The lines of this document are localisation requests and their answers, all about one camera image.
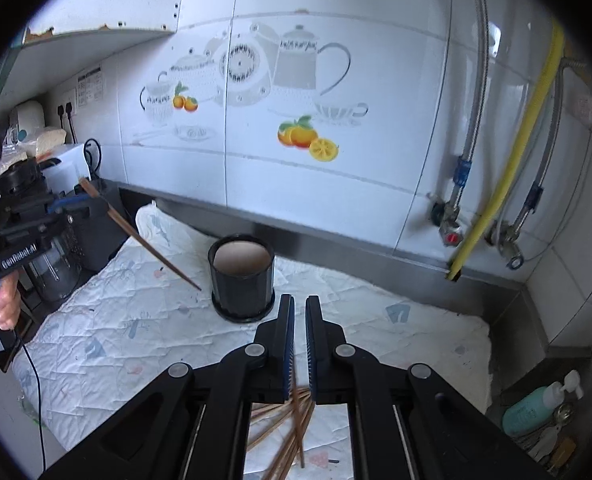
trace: lemon slice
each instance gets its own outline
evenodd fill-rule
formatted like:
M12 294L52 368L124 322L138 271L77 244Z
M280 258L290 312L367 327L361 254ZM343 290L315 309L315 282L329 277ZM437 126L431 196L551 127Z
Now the lemon slice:
M320 162L329 162L334 160L338 155L338 146L329 139L321 139L320 137L312 140L310 144L310 154Z

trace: soap dispenser bottle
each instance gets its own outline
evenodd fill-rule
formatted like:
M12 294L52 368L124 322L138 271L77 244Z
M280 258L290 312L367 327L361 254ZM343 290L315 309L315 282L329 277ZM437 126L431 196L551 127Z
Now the soap dispenser bottle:
M550 418L554 410L565 400L565 391L583 397L580 375L576 370L565 376L564 384L555 382L550 386L536 388L528 396L508 408L503 415L503 431L509 436L521 436L537 430Z

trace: silver screw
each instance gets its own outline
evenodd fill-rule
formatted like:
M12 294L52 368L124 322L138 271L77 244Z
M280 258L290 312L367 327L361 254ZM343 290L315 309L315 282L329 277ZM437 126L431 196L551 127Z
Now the silver screw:
M250 357L258 357L259 355L263 355L264 352L265 347L259 343L252 343L245 347L245 353Z
M356 348L348 344L342 344L336 347L336 355L339 357L351 357L355 353Z
M174 363L167 369L167 373L175 379L186 376L188 371L189 366L185 363Z
M432 369L427 365L418 364L412 366L410 372L417 379L426 379L432 374Z

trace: human hand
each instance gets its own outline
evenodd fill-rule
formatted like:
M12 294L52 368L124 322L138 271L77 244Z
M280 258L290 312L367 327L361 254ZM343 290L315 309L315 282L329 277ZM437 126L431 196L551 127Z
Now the human hand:
M20 292L17 290L18 271L0 280L0 329L12 330L20 316Z

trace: bundle of chopsticks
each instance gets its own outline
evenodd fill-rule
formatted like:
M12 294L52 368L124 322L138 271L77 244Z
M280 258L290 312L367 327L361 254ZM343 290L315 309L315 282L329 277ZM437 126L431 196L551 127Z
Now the bundle of chopsticks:
M265 440L287 418L291 416L294 420L292 430L282 442L282 446L272 460L269 469L265 472L263 480L284 480L292 467L297 453L300 459L300 467L305 467L302 438L305 431L307 431L307 426L310 423L313 412L314 401L311 399L310 390L307 387L295 388L293 381L292 394L288 402L285 404L257 404L252 409L250 427L252 424L264 420L268 416L280 416L265 431L247 443L248 451Z

